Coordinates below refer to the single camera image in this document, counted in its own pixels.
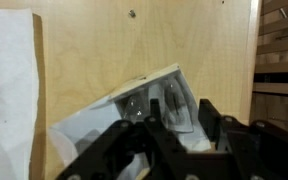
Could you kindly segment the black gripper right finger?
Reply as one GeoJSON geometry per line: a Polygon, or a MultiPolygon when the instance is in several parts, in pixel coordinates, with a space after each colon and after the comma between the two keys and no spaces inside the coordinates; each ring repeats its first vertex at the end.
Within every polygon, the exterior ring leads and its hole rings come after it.
{"type": "Polygon", "coordinates": [[[208,139],[211,142],[217,141],[220,136],[221,115],[208,99],[200,100],[198,119],[208,139]]]}

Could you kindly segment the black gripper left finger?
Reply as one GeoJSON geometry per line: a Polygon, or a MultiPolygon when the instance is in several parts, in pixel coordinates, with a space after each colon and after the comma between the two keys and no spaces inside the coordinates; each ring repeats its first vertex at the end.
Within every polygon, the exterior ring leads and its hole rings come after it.
{"type": "Polygon", "coordinates": [[[150,100],[150,113],[153,117],[156,117],[156,118],[161,117],[161,111],[160,111],[158,99],[151,99],[150,100]]]}

